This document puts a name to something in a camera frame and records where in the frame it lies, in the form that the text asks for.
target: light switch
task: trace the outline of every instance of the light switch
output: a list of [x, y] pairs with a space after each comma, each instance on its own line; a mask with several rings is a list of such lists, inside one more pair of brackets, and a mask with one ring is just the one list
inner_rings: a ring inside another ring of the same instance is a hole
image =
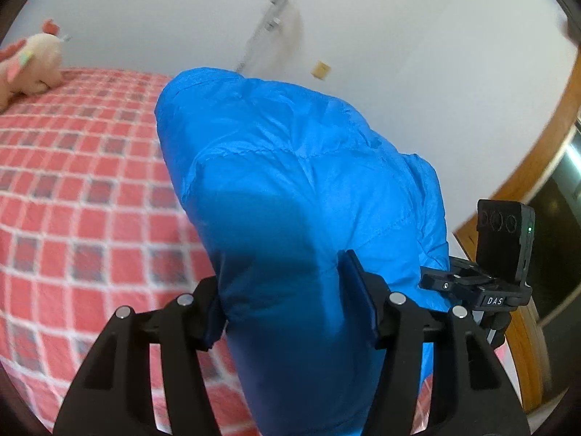
[[319, 61], [311, 74], [313, 77], [318, 78], [319, 80], [324, 80], [327, 75], [329, 75], [330, 66]]

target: wooden frame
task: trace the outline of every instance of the wooden frame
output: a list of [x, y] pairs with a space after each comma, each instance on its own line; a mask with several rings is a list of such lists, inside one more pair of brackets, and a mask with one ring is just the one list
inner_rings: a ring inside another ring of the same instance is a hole
[[[510, 178], [492, 196], [495, 200], [524, 201], [551, 166], [569, 136], [581, 107], [581, 52], [571, 71], [569, 81], [553, 117], [543, 133]], [[466, 255], [476, 257], [476, 214], [454, 231], [454, 236]], [[525, 411], [537, 408], [543, 400], [543, 373], [536, 339], [536, 323], [531, 313], [521, 307], [512, 314], [507, 339], [515, 361]]]

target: stuffed animal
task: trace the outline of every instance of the stuffed animal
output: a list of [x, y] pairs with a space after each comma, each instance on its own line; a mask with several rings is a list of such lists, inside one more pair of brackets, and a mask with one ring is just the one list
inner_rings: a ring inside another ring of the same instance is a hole
[[42, 33], [21, 39], [0, 51], [0, 113], [16, 93], [40, 94], [62, 84], [59, 27], [52, 20]]

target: blue down jacket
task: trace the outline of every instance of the blue down jacket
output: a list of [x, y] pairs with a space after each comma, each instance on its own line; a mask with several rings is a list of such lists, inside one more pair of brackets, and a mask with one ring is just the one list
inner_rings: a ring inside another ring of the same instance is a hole
[[[156, 107], [175, 192], [219, 278], [227, 339], [264, 436], [359, 434], [384, 351], [342, 305], [338, 253], [420, 306], [419, 267], [446, 269], [434, 169], [351, 105], [230, 71], [183, 72]], [[432, 371], [425, 345], [422, 379]]]

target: white wall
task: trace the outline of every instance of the white wall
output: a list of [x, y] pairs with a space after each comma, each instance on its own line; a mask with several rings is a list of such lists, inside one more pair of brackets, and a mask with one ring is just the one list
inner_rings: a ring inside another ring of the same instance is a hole
[[[53, 17], [65, 64], [234, 68], [268, 0], [30, 0], [7, 42]], [[576, 57], [554, 0], [295, 0], [250, 74], [339, 96], [436, 168], [451, 230], [518, 166]], [[332, 67], [321, 82], [318, 60]]]

